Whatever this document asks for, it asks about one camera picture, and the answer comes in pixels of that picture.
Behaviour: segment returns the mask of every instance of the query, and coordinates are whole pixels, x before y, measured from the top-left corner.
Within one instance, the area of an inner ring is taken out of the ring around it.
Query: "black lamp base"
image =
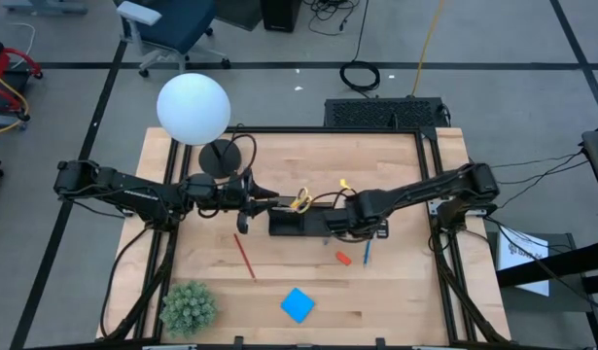
[[[229,140],[219,139],[210,142],[199,153],[201,170],[215,179],[227,178],[232,172],[238,170],[241,163],[240,149]]]

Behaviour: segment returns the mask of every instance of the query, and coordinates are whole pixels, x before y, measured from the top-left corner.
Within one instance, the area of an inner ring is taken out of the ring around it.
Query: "red pencil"
[[[249,263],[249,259],[247,259],[247,255],[244,253],[244,249],[242,249],[242,244],[240,244],[240,239],[238,239],[237,234],[233,234],[233,237],[236,239],[236,243],[238,244],[238,249],[240,249],[240,254],[242,254],[242,259],[247,264],[247,268],[249,268],[249,273],[251,273],[251,278],[256,281],[256,274],[253,273],[253,269],[251,268],[251,264]]]

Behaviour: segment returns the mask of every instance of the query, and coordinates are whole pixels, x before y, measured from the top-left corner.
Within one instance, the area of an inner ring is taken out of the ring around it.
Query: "yellow scissors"
[[[299,190],[295,200],[290,204],[290,208],[295,212],[302,214],[309,209],[312,200],[313,197],[309,195],[309,190],[307,188],[302,188]]]

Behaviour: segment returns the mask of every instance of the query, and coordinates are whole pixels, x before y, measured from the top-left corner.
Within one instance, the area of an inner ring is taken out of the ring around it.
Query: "green succulent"
[[[173,285],[162,301],[160,319],[171,336],[194,335],[210,326],[217,316],[214,297],[203,283]]]

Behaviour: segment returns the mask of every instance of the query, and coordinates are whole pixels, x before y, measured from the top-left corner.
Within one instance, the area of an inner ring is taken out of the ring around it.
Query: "white paper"
[[[505,269],[523,263],[532,262],[533,259],[527,254],[523,253],[520,249],[510,243],[505,237],[506,234],[512,242],[523,248],[526,252],[532,254],[537,259],[546,258],[548,255],[547,241],[537,237],[533,237],[529,234],[525,234],[519,231],[507,227],[501,227],[500,238],[498,239],[498,259],[497,269]],[[541,296],[549,297],[549,281],[540,281],[534,283],[528,283],[520,286],[516,286],[522,290],[526,290],[532,293],[539,294]]]

